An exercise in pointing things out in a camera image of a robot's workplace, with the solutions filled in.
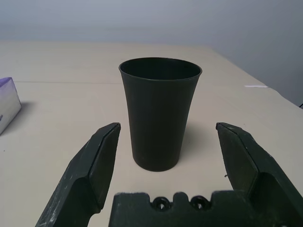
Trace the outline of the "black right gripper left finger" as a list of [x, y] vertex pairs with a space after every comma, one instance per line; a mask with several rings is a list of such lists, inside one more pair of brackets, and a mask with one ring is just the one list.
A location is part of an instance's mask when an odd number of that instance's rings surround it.
[[101, 212], [110, 187], [121, 125], [98, 129], [69, 162], [38, 227], [86, 227]]

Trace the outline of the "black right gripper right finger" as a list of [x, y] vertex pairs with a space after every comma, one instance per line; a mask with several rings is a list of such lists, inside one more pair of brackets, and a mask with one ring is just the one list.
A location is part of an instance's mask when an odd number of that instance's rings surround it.
[[275, 159], [240, 127], [216, 124], [227, 176], [270, 227], [301, 227], [303, 198]]

